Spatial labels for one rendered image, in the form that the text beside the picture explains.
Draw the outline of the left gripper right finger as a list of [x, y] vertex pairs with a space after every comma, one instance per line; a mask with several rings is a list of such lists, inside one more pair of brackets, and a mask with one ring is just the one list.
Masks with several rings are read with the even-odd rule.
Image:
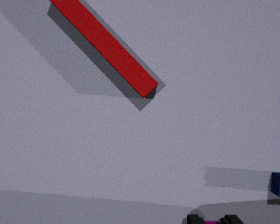
[[225, 215], [221, 218], [221, 224], [244, 224], [237, 215]]

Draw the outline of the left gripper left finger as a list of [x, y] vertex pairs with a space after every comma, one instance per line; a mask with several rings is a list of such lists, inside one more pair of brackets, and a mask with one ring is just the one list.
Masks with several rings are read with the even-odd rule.
[[206, 224], [206, 223], [202, 217], [199, 217], [198, 214], [188, 214], [187, 224]]

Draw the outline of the red rod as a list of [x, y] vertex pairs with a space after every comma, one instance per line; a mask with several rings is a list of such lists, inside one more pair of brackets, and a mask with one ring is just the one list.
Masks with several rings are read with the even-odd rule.
[[50, 0], [144, 99], [158, 83], [79, 0]]

